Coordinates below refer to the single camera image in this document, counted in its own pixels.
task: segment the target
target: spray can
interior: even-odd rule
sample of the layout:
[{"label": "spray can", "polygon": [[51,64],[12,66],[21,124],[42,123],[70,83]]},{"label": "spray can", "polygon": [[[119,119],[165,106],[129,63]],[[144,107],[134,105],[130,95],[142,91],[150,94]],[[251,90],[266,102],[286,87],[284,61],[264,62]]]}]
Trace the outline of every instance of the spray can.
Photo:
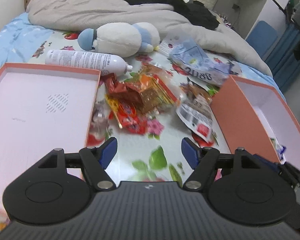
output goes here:
[{"label": "spray can", "polygon": [[127,71],[132,71],[132,66],[128,65],[123,58],[117,55],[87,51],[49,50],[45,63],[47,65],[98,69],[101,71],[101,76],[109,73],[115,73],[117,76],[120,76]]}]

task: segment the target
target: gray blanket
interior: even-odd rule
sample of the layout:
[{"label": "gray blanket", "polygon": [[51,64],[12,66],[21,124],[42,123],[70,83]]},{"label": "gray blanket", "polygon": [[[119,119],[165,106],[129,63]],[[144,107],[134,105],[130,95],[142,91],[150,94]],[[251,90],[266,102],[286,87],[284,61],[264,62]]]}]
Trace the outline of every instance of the gray blanket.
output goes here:
[{"label": "gray blanket", "polygon": [[272,76],[256,51],[236,32],[219,25],[215,31],[192,25],[167,4],[129,5],[124,0],[31,0],[29,21],[45,28],[82,31],[113,22],[149,22],[163,39],[169,31],[189,34],[203,49],[229,53],[241,63]]}]

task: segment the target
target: blue plush toy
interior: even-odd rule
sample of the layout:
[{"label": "blue plush toy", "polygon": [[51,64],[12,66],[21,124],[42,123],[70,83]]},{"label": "blue plush toy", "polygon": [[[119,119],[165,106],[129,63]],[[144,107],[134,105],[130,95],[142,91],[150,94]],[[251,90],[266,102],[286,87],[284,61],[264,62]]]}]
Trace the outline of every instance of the blue plush toy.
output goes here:
[{"label": "blue plush toy", "polygon": [[137,52],[152,52],[159,45],[160,36],[150,23],[108,23],[96,30],[84,30],[78,43],[83,50],[129,57]]}]

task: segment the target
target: red snack bag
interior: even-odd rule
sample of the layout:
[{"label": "red snack bag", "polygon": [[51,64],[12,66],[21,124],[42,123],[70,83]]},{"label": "red snack bag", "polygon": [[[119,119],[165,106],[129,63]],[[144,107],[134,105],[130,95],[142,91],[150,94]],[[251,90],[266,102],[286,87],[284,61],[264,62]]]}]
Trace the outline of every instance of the red snack bag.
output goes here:
[{"label": "red snack bag", "polygon": [[130,133],[145,134],[147,132],[147,119],[137,113],[135,106],[124,100],[109,95],[105,99],[116,117],[119,128],[127,128]]}]

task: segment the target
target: black jacket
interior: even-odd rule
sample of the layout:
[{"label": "black jacket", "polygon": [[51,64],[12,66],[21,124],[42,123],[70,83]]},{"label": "black jacket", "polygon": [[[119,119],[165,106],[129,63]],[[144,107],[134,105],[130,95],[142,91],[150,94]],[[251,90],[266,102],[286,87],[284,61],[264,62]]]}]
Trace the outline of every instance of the black jacket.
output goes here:
[{"label": "black jacket", "polygon": [[209,30],[215,30],[219,22],[204,4],[199,1],[185,3],[183,0],[125,0],[130,5],[144,3],[163,3],[173,6],[174,11],[186,17],[193,25],[202,26]]}]

